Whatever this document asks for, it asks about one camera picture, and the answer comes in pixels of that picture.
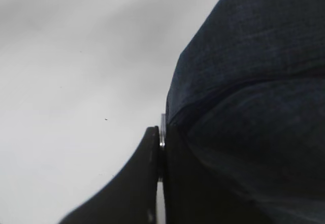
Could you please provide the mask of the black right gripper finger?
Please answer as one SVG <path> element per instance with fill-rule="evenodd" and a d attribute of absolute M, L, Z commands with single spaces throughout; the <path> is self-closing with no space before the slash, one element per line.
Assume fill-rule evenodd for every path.
<path fill-rule="evenodd" d="M 159 129 L 146 129 L 134 154 L 97 194 L 61 223 L 156 223 Z"/>

